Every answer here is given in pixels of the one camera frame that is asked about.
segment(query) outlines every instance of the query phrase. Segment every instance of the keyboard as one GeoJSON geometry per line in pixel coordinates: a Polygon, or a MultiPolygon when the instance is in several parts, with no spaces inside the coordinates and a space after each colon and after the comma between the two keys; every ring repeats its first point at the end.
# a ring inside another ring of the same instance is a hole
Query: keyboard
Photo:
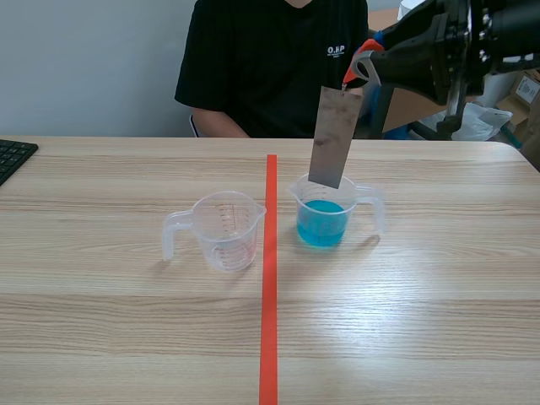
{"type": "Polygon", "coordinates": [[[38,149],[34,143],[0,139],[0,186],[38,149]]]}

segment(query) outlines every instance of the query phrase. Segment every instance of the white wall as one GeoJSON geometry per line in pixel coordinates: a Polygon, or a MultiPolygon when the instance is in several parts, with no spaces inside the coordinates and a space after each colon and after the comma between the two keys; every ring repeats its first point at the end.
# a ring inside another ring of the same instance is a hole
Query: white wall
{"type": "Polygon", "coordinates": [[[0,134],[191,136],[173,96],[194,3],[0,0],[0,134]]]}

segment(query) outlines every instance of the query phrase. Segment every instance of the black t-shirt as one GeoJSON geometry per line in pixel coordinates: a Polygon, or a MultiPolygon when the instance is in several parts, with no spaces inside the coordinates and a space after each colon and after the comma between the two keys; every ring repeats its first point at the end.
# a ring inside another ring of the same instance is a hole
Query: black t-shirt
{"type": "Polygon", "coordinates": [[[198,0],[175,98],[253,138],[313,138],[321,86],[341,89],[367,35],[365,0],[198,0]]]}

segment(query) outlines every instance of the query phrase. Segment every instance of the plastic measuring cup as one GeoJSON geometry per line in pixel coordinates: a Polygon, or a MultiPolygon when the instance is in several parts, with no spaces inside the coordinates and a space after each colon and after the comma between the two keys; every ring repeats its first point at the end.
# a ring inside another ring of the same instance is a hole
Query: plastic measuring cup
{"type": "Polygon", "coordinates": [[[375,214],[375,232],[385,228],[385,204],[381,193],[373,188],[357,186],[343,177],[338,190],[308,181],[308,175],[289,188],[298,203],[298,233],[313,246],[338,244],[358,204],[371,204],[375,214]]]}
{"type": "Polygon", "coordinates": [[[255,259],[257,223],[266,211],[240,192],[218,192],[205,197],[192,210],[165,218],[163,258],[172,259],[178,230],[192,230],[212,266],[226,272],[243,270],[255,259]]]}

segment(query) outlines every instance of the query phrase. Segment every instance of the measuring cup with blue liquid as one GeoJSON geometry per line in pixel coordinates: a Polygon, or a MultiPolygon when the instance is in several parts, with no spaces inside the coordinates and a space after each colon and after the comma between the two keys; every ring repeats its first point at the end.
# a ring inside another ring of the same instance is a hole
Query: measuring cup with blue liquid
{"type": "Polygon", "coordinates": [[[343,177],[339,189],[334,189],[313,183],[305,175],[289,191],[298,203],[298,233],[310,245],[328,247],[341,242],[358,204],[373,206],[375,232],[384,232],[385,204],[374,188],[358,186],[343,177]]]}

